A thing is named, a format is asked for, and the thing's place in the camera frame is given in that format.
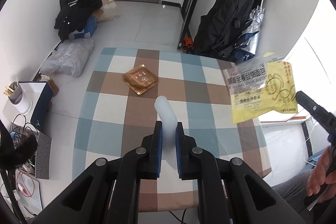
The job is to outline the person's right hand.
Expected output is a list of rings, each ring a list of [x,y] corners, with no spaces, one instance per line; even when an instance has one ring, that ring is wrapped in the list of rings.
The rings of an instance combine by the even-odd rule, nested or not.
[[[335,197],[336,184],[335,184],[335,171],[326,175],[327,166],[330,161],[329,147],[326,147],[321,157],[319,158],[317,165],[312,170],[312,173],[307,181],[307,195],[311,196],[317,194],[323,184],[328,184],[329,189],[320,197],[319,203],[323,203]]]

